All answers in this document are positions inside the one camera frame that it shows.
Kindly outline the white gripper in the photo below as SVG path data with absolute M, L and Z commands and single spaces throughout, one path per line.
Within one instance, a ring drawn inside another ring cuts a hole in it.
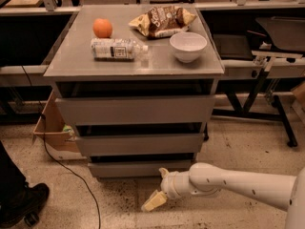
M 143 212 L 150 212 L 153 209 L 165 204 L 167 198 L 178 199 L 188 195 L 191 191 L 188 172 L 169 172 L 166 168 L 160 168 L 162 177 L 161 190 L 155 190 L 141 207 Z

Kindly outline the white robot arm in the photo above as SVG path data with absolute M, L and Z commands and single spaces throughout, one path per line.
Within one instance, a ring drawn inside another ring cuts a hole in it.
M 185 172 L 160 168 L 161 190 L 155 190 L 141 210 L 151 210 L 168 199 L 210 197 L 221 189 L 235 192 L 287 212 L 285 229 L 305 229 L 305 169 L 296 177 L 220 169 L 198 162 Z

